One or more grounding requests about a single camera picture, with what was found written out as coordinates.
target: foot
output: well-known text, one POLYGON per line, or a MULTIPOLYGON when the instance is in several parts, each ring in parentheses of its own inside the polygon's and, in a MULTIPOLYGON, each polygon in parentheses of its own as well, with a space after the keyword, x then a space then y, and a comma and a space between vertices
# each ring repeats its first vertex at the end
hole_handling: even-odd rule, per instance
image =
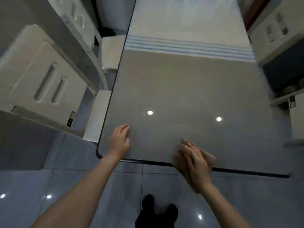
POLYGON ((175 223, 178 217, 178 209, 176 205, 170 204, 165 214, 167 215, 169 222, 171 222, 172 224, 175 223))
POLYGON ((143 210, 154 209, 154 197, 151 194, 148 194, 144 197, 141 207, 143 210))

